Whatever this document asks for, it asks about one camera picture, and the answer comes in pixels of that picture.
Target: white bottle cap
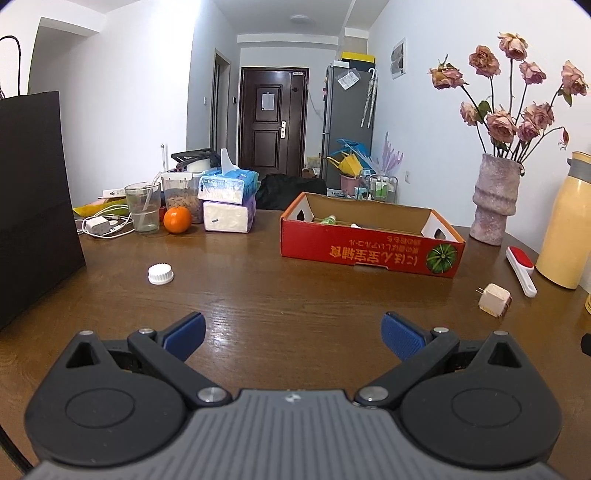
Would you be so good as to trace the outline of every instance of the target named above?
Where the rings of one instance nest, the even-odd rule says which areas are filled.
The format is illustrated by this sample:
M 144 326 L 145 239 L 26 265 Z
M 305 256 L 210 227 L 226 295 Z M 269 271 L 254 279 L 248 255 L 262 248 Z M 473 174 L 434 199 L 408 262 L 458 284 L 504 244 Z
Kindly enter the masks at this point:
M 166 285 L 174 278 L 173 268 L 166 263 L 152 265 L 148 269 L 148 280 L 152 285 Z

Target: brown door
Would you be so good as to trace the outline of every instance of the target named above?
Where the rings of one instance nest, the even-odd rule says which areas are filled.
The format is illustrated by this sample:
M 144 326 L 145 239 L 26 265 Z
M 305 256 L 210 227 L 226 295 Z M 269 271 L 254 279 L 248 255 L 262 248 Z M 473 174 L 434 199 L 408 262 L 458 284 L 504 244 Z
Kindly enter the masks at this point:
M 239 166 L 260 178 L 299 177 L 304 165 L 307 69 L 244 68 Z

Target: orange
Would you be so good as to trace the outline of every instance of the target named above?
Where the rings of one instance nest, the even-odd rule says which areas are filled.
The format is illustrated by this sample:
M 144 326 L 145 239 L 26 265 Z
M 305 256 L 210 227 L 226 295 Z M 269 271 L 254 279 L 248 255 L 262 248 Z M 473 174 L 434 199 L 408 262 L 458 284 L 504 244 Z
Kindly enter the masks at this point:
M 191 212 L 186 207 L 173 207 L 166 210 L 163 221 L 170 233 L 185 233 L 191 226 Z

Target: green fruit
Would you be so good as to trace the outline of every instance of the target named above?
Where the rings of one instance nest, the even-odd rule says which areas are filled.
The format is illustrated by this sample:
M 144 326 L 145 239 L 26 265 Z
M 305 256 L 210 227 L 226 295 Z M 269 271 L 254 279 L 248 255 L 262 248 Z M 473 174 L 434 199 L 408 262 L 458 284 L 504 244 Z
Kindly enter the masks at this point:
M 450 244 L 440 244 L 427 255 L 427 268 L 435 274 L 451 270 L 457 260 L 456 247 Z

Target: refrigerator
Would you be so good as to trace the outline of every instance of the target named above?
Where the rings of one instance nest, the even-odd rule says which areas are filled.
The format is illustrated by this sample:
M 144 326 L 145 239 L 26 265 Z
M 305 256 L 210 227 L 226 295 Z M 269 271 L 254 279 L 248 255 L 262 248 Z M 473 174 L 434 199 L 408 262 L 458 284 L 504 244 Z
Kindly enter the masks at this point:
M 330 189 L 340 190 L 340 172 L 327 161 L 331 153 L 342 148 L 337 142 L 339 138 L 346 138 L 365 144 L 371 152 L 374 136 L 374 122 L 368 126 L 369 111 L 365 119 L 365 126 L 361 128 L 363 109 L 368 96 L 371 74 L 359 72 L 361 80 L 351 88 L 345 90 L 337 79 L 347 72 L 346 68 L 329 66 L 327 69 L 327 86 L 324 102 L 324 128 L 322 132 L 322 163 L 320 177 L 326 181 Z

